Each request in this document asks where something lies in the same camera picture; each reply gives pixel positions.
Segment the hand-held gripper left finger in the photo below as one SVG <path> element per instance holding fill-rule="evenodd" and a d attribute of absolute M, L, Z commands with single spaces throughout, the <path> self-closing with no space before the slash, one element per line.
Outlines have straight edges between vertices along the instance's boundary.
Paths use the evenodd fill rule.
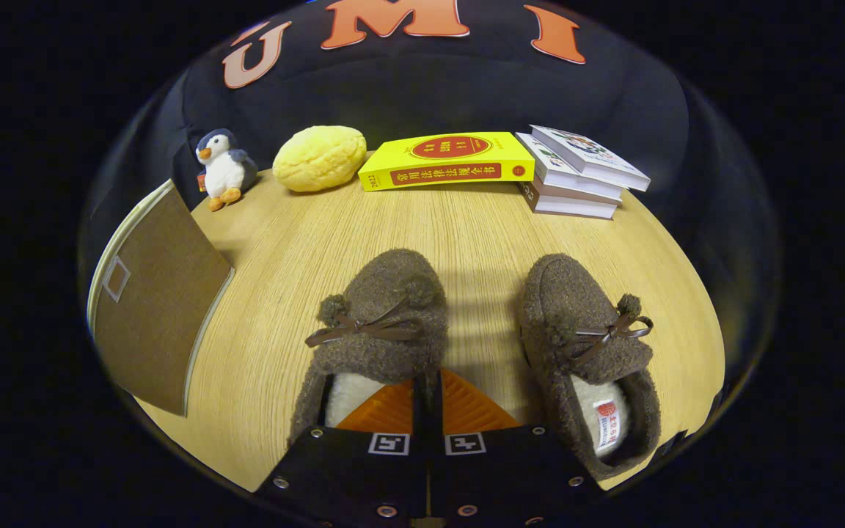
<path fill-rule="evenodd" d="M 411 527 L 427 512 L 425 379 L 329 401 L 255 492 L 307 527 Z"/>

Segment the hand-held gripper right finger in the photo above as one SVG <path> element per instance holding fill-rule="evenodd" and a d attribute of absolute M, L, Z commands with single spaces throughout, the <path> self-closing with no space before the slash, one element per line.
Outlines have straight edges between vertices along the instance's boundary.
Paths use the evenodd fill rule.
<path fill-rule="evenodd" d="M 550 425 L 520 425 L 449 369 L 435 412 L 430 505 L 448 527 L 529 527 L 606 497 Z"/>

